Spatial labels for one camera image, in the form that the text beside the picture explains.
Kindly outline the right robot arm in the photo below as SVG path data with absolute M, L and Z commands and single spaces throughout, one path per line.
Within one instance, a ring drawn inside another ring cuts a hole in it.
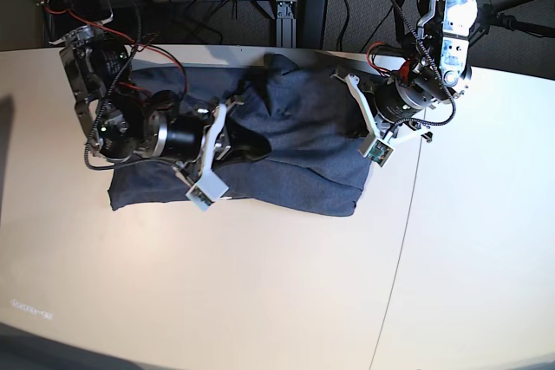
M 75 114 L 86 137 L 83 159 L 108 162 L 107 170 L 154 162 L 185 177 L 205 179 L 213 168 L 258 162 L 271 153 L 269 141 L 242 127 L 230 115 L 240 95 L 210 102 L 204 109 L 181 109 L 189 93 L 186 68 L 169 51 L 144 41 L 142 20 L 135 36 L 108 27 L 114 18 L 109 0 L 36 0 L 46 17 L 70 17 L 60 57 L 75 100 Z M 136 85 L 132 62 L 143 50 L 163 55 L 182 76 L 179 90 L 155 93 Z

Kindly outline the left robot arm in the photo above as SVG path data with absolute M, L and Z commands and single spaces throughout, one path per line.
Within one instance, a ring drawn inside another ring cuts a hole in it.
M 387 42 L 368 46 L 365 56 L 383 81 L 362 93 L 362 114 L 351 137 L 369 136 L 388 143 L 406 126 L 424 133 L 444 127 L 456 117 L 457 99 L 471 74 L 467 63 L 471 29 L 479 15 L 476 0 L 417 0 L 419 19 L 411 23 L 405 0 L 389 0 L 399 43 L 395 52 L 404 63 L 398 69 L 379 66 L 375 58 L 393 47 Z

